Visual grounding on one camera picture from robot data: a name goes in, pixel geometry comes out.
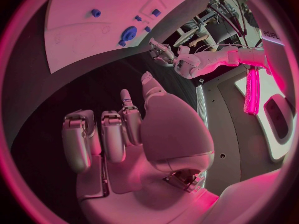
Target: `white panel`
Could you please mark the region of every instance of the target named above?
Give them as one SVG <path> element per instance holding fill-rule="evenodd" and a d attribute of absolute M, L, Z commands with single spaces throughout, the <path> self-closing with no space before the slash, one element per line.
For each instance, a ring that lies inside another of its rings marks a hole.
<path fill-rule="evenodd" d="M 121 34 L 135 26 L 136 37 L 127 47 L 138 46 L 151 29 L 185 0 L 51 0 L 45 25 L 45 48 L 51 73 L 106 51 L 123 48 Z M 93 17 L 92 9 L 101 11 Z M 161 11 L 158 17 L 152 12 Z M 135 16 L 143 20 L 138 22 Z"/>
<path fill-rule="evenodd" d="M 235 83 L 235 85 L 239 89 L 239 91 L 245 96 L 246 77 L 238 80 Z M 293 136 L 294 136 L 294 131 L 296 129 L 297 117 L 295 116 L 295 118 L 294 118 L 293 132 L 292 132 L 290 139 L 284 145 L 279 144 L 273 135 L 270 124 L 266 117 L 265 110 L 264 110 L 264 104 L 268 101 L 268 99 L 272 95 L 281 94 L 283 97 L 285 97 L 285 95 L 278 88 L 273 76 L 268 75 L 266 73 L 265 69 L 260 70 L 260 85 L 261 85 L 260 86 L 260 94 L 261 94 L 260 109 L 259 109 L 259 113 L 257 114 L 257 118 L 260 122 L 261 127 L 263 128 L 272 160 L 279 161 L 279 160 L 281 160 L 281 158 L 283 158 L 285 156 L 285 154 L 289 151 L 289 149 L 291 147 Z"/>

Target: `blue knob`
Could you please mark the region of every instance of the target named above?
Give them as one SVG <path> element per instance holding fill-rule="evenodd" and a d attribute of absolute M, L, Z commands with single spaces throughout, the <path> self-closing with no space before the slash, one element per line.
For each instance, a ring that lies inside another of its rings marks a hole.
<path fill-rule="evenodd" d="M 135 19 L 136 19 L 137 21 L 142 21 L 141 17 L 138 16 L 138 15 L 135 17 Z"/>
<path fill-rule="evenodd" d="M 150 29 L 148 26 L 146 26 L 146 27 L 145 27 L 145 31 L 150 32 L 151 29 Z"/>
<path fill-rule="evenodd" d="M 92 9 L 91 13 L 94 17 L 99 17 L 101 15 L 101 12 L 97 9 Z"/>
<path fill-rule="evenodd" d="M 129 26 L 124 32 L 122 33 L 122 40 L 123 41 L 130 41 L 132 40 L 137 33 L 137 28 L 134 26 Z"/>
<path fill-rule="evenodd" d="M 120 44 L 121 46 L 125 46 L 125 45 L 126 45 L 125 41 L 123 41 L 123 40 L 120 40 L 120 41 L 119 41 L 119 44 Z"/>
<path fill-rule="evenodd" d="M 155 16 L 159 16 L 161 14 L 161 12 L 158 9 L 155 9 L 152 14 L 154 14 Z"/>

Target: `robotic hand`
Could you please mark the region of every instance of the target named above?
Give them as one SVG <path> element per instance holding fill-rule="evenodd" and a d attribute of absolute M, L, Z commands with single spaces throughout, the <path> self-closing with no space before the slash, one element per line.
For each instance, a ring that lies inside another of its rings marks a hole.
<path fill-rule="evenodd" d="M 179 46 L 178 57 L 175 57 L 169 45 L 159 44 L 153 38 L 149 44 L 150 53 L 158 64 L 173 66 L 178 74 L 187 79 L 208 74 L 220 65 L 238 66 L 240 63 L 263 67 L 268 74 L 271 74 L 265 54 L 261 50 L 227 46 L 216 52 L 203 51 L 189 54 L 189 47 Z"/>

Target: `robotic arm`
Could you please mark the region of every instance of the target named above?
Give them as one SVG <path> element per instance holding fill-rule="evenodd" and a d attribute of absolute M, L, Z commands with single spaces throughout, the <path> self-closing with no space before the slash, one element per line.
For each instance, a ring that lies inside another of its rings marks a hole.
<path fill-rule="evenodd" d="M 271 74 L 264 51 L 261 50 L 227 46 L 216 52 L 203 51 L 189 54 L 189 47 L 179 46 L 178 57 L 175 57 L 168 45 L 159 44 L 153 38 L 149 44 L 151 56 L 158 64 L 173 66 L 178 74 L 187 79 L 208 74 L 221 65 L 238 66 L 240 63 L 263 67 L 268 74 Z"/>

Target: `pink light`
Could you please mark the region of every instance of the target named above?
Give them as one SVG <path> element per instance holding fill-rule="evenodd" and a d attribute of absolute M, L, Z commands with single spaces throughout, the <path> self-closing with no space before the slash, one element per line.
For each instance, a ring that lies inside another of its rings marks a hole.
<path fill-rule="evenodd" d="M 246 95 L 244 112 L 256 115 L 260 107 L 260 75 L 259 70 L 250 68 L 246 76 Z"/>

